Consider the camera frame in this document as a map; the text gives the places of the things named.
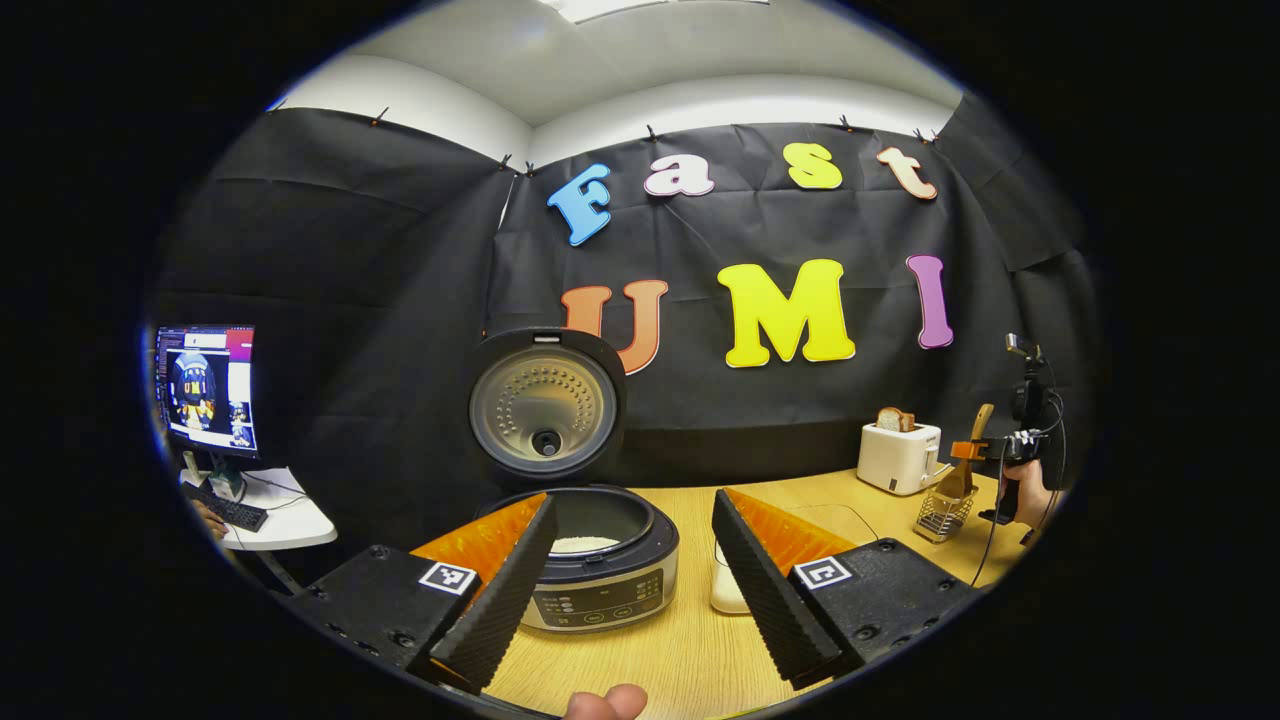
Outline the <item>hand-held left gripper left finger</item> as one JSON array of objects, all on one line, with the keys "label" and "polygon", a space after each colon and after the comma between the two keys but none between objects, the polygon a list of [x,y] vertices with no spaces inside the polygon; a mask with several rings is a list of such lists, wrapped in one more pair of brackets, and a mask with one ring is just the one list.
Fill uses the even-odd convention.
[{"label": "hand-held left gripper left finger", "polygon": [[535,493],[412,553],[374,544],[288,606],[383,666],[476,694],[506,656],[557,529],[556,500]]}]

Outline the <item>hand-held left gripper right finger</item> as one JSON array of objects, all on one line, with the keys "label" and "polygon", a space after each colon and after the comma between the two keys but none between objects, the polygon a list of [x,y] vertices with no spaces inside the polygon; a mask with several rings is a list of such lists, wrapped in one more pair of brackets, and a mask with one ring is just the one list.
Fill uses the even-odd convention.
[{"label": "hand-held left gripper right finger", "polygon": [[895,538],[854,544],[721,488],[716,541],[780,676],[800,691],[888,657],[980,592]]}]

